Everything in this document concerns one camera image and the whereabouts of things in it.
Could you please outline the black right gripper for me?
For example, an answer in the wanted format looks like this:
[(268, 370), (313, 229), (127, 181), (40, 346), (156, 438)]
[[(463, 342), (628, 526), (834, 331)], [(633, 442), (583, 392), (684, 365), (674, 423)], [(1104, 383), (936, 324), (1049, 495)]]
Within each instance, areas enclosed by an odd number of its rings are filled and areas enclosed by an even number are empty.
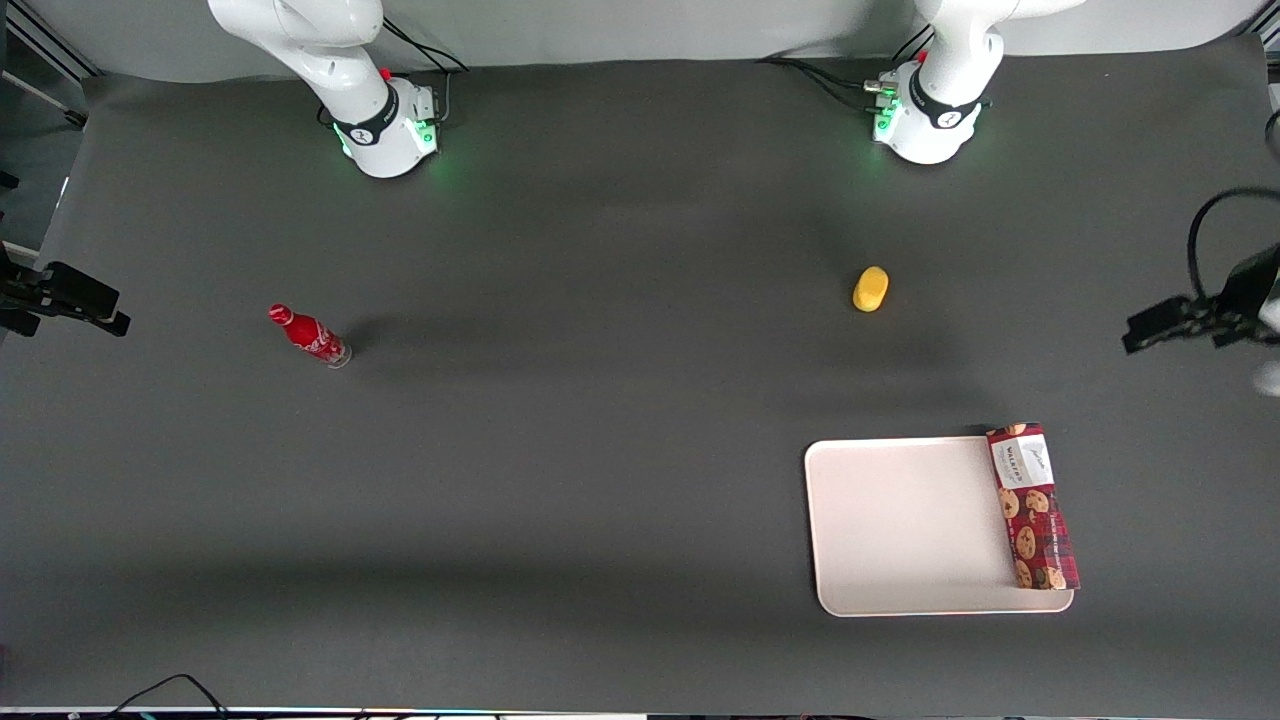
[(22, 337), (35, 337), (41, 318), (69, 318), (124, 337), (131, 318), (116, 309), (120, 293), (65, 264), (44, 269), (32, 258), (1, 246), (1, 325)]

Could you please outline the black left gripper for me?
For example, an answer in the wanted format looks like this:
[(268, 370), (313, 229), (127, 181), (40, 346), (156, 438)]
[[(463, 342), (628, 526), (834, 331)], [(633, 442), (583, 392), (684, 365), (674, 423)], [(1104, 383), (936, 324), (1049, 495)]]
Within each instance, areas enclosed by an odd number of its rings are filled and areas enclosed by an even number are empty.
[(1172, 340), (1212, 334), (1216, 348), (1239, 342), (1277, 347), (1279, 246), (1238, 263), (1222, 290), (1204, 299), (1172, 296), (1126, 319), (1126, 354)]

